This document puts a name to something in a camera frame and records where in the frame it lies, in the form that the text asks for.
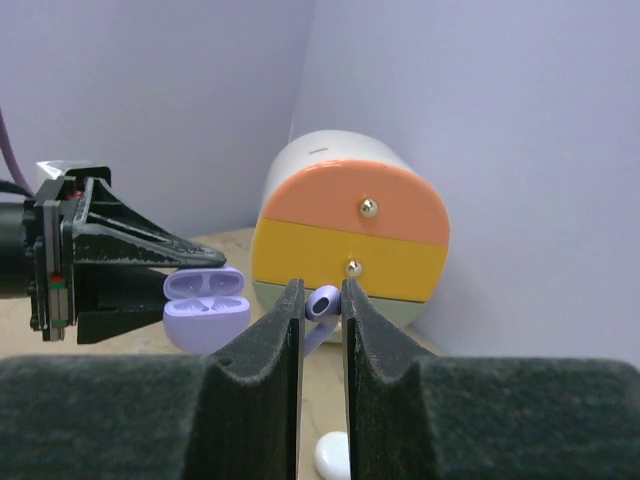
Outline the purple earbud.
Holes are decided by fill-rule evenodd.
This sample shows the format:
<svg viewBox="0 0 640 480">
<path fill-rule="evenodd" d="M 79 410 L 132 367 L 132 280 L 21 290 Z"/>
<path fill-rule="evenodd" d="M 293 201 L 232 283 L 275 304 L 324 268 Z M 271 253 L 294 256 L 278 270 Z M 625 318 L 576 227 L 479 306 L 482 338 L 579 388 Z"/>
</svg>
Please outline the purple earbud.
<svg viewBox="0 0 640 480">
<path fill-rule="evenodd" d="M 315 324 L 305 336 L 303 354 L 308 356 L 334 332 L 341 316 L 341 291 L 333 285 L 316 289 L 305 303 L 305 318 Z"/>
</svg>

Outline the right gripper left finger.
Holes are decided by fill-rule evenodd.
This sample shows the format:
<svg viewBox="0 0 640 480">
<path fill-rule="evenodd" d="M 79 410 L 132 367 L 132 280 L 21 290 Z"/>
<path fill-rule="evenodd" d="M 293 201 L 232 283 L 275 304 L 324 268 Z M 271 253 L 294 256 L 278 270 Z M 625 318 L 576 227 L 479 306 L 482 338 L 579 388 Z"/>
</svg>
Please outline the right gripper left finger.
<svg viewBox="0 0 640 480">
<path fill-rule="evenodd" d="M 304 286 L 216 353 L 1 363 L 5 479 L 293 479 Z"/>
</svg>

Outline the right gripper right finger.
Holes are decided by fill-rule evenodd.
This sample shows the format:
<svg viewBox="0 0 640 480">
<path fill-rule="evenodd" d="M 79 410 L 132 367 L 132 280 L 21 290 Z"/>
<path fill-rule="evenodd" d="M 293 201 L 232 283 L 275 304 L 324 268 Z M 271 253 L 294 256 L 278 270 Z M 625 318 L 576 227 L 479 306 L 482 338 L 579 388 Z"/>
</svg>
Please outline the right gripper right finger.
<svg viewBox="0 0 640 480">
<path fill-rule="evenodd" d="M 635 479 L 639 373 L 612 360 L 437 356 L 342 286 L 355 479 Z"/>
</svg>

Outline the white earbud charging case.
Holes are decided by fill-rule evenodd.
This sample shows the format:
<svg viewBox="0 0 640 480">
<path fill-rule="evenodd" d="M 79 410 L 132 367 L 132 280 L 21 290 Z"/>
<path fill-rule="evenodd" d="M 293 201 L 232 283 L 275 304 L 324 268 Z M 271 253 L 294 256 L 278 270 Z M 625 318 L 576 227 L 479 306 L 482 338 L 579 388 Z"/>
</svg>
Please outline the white earbud charging case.
<svg viewBox="0 0 640 480">
<path fill-rule="evenodd" d="M 324 434 L 314 449 L 316 471 L 324 480 L 350 480 L 349 443 L 347 433 Z"/>
</svg>

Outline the purple earbud charging case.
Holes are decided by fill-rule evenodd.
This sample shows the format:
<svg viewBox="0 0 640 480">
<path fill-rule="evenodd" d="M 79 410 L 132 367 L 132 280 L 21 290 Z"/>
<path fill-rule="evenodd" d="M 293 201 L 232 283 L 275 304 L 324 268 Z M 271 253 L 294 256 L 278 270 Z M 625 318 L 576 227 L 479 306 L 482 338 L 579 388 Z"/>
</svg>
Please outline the purple earbud charging case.
<svg viewBox="0 0 640 480">
<path fill-rule="evenodd" d="M 251 320 L 244 286 L 244 275 L 230 266 L 169 274 L 162 320 L 170 342 L 186 353 L 211 354 L 242 334 Z"/>
</svg>

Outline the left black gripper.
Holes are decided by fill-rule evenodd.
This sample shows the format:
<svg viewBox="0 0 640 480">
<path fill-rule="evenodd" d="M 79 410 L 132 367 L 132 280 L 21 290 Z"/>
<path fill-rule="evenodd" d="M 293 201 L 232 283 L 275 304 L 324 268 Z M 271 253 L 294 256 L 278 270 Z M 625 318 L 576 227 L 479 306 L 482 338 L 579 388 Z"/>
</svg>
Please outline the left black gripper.
<svg viewBox="0 0 640 480">
<path fill-rule="evenodd" d="M 75 322 L 71 265 L 217 268 L 219 250 L 184 239 L 147 219 L 109 182 L 77 169 L 46 180 L 36 194 L 8 181 L 1 203 L 1 297 L 28 298 L 30 328 L 45 342 L 62 341 Z M 162 319 L 165 301 L 82 311 L 76 342 L 96 344 Z"/>
</svg>

